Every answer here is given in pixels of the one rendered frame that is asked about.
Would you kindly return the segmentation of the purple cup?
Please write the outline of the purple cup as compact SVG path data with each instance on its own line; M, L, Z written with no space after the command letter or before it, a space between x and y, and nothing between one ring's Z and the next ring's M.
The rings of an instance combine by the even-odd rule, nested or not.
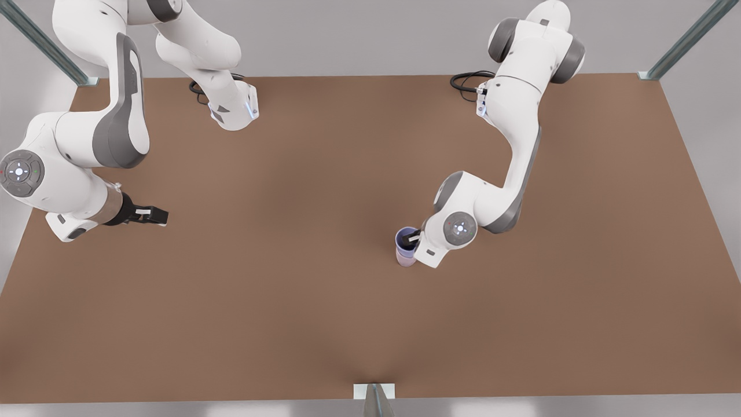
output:
M398 253L404 254L404 256L406 256L408 258L410 258L411 256L414 256L415 250L414 251L407 251L407 250L404 250L402 248L402 235L407 235L407 234L410 234L412 232L421 232L421 230L416 229L414 227L408 227L407 226L407 227L404 227L404 228L398 230L398 232L396 234L396 237L395 237L396 251Z

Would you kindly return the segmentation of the silver frame post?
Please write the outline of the silver frame post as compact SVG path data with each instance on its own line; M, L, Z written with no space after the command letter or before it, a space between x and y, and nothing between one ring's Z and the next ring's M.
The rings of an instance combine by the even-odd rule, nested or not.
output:
M354 400L364 401L362 417L396 417L389 399L396 398L394 383L355 383Z
M660 80L738 3L739 0L715 0L648 71L637 73L639 79Z
M96 86L98 77L87 76L13 0L0 0L0 14L21 32L77 86Z

